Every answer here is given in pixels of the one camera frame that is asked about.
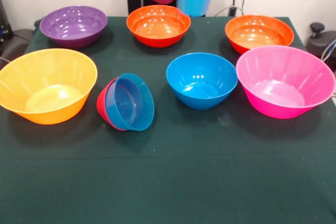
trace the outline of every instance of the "plastic bowl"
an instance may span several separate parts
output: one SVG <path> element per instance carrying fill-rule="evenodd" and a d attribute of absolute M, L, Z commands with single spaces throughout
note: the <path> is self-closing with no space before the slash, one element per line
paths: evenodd
<path fill-rule="evenodd" d="M 243 54 L 236 67 L 252 106 L 273 118 L 299 116 L 326 102 L 335 90 L 329 67 L 296 48 L 255 48 Z"/>
<path fill-rule="evenodd" d="M 122 74 L 108 86 L 106 112 L 118 130 L 144 131 L 154 119 L 154 101 L 145 82 L 132 73 Z"/>
<path fill-rule="evenodd" d="M 191 25 L 189 16 L 167 5 L 150 5 L 133 11 L 127 27 L 142 43 L 150 47 L 168 47 L 178 42 Z"/>
<path fill-rule="evenodd" d="M 31 52 L 0 71 L 0 105 L 34 123 L 61 123 L 81 110 L 96 80 L 95 63 L 80 52 Z"/>
<path fill-rule="evenodd" d="M 289 46 L 294 40 L 294 32 L 286 23 L 260 15 L 231 19 L 225 26 L 225 33 L 232 47 L 240 54 L 260 46 Z"/>
<path fill-rule="evenodd" d="M 68 6 L 45 16 L 41 32 L 56 44 L 79 49 L 94 43 L 107 24 L 107 16 L 89 6 Z"/>
<path fill-rule="evenodd" d="M 111 126 L 113 126 L 114 128 L 116 128 L 119 131 L 125 131 L 123 129 L 120 129 L 118 127 L 116 127 L 111 120 L 109 119 L 108 115 L 107 115 L 107 111 L 106 111 L 106 104 L 105 104 L 105 100 L 106 100 L 106 92 L 107 89 L 112 85 L 112 83 L 114 83 L 116 80 L 118 79 L 115 78 L 113 79 L 109 84 L 106 85 L 106 87 L 100 92 L 98 98 L 97 98 L 97 110 L 98 113 L 100 114 L 100 116 L 106 121 L 108 122 Z"/>
<path fill-rule="evenodd" d="M 236 69 L 228 60 L 204 52 L 173 60 L 167 67 L 166 78 L 175 95 L 196 110 L 218 105 L 238 82 Z"/>

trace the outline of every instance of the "pink bowl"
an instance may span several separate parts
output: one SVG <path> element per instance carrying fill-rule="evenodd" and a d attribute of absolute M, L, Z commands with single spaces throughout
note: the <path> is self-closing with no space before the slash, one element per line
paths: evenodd
<path fill-rule="evenodd" d="M 330 68 L 297 48 L 252 49 L 238 59 L 236 69 L 252 106 L 273 118 L 295 118 L 326 102 L 335 90 Z"/>

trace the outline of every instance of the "green tablecloth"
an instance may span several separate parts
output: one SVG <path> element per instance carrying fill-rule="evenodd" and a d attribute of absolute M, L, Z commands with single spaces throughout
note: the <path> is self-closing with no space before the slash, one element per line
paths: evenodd
<path fill-rule="evenodd" d="M 133 38 L 125 18 L 109 18 L 81 50 L 99 75 L 77 116 L 42 126 L 0 109 L 0 223 L 335 223 L 332 101 L 276 120 L 257 112 L 240 84 L 208 111 L 187 108 L 169 88 L 166 67 L 182 54 L 236 63 L 228 20 L 192 19 L 180 42 L 154 49 Z M 297 34 L 292 46 L 304 48 Z M 37 31 L 28 51 L 50 47 Z M 96 112 L 100 91 L 125 72 L 154 97 L 144 132 L 118 132 Z"/>

